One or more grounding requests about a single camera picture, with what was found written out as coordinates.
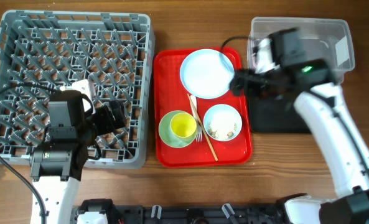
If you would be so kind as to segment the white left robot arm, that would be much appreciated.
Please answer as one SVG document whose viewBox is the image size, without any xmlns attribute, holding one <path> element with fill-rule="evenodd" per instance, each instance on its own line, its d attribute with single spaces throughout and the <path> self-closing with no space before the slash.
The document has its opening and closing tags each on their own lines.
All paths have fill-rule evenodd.
<svg viewBox="0 0 369 224">
<path fill-rule="evenodd" d="M 58 91 L 49 98 L 49 140 L 30 156 L 35 188 L 31 223 L 69 223 L 83 167 L 98 160 L 98 136 L 126 125 L 124 105 L 118 100 L 85 110 L 89 97 L 77 90 Z"/>
</svg>

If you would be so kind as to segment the small light blue bowl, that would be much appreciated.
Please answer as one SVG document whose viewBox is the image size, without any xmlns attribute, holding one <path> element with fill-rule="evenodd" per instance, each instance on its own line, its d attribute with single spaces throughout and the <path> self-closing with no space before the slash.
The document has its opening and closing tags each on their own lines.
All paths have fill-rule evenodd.
<svg viewBox="0 0 369 224">
<path fill-rule="evenodd" d="M 242 129 L 239 112 L 226 104 L 214 105 L 203 117 L 207 134 L 214 140 L 226 142 L 235 139 Z"/>
</svg>

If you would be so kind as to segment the yellow plastic cup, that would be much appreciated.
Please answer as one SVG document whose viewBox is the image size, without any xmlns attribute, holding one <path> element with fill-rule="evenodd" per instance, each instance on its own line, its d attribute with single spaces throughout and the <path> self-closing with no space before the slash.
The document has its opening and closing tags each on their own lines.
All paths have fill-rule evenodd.
<svg viewBox="0 0 369 224">
<path fill-rule="evenodd" d="M 172 132 L 181 139 L 187 139 L 197 132 L 197 124 L 191 114 L 181 112 L 170 121 Z"/>
</svg>

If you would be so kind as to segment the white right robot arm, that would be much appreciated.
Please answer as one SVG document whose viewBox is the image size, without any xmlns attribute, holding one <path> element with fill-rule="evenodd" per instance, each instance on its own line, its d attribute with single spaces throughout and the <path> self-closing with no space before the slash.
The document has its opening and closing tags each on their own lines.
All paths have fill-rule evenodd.
<svg viewBox="0 0 369 224">
<path fill-rule="evenodd" d="M 292 96 L 331 173 L 336 198 L 293 195 L 279 202 L 284 223 L 369 223 L 369 149 L 328 63 L 307 60 L 299 31 L 279 30 L 259 40 L 254 69 L 238 69 L 234 95 Z"/>
</svg>

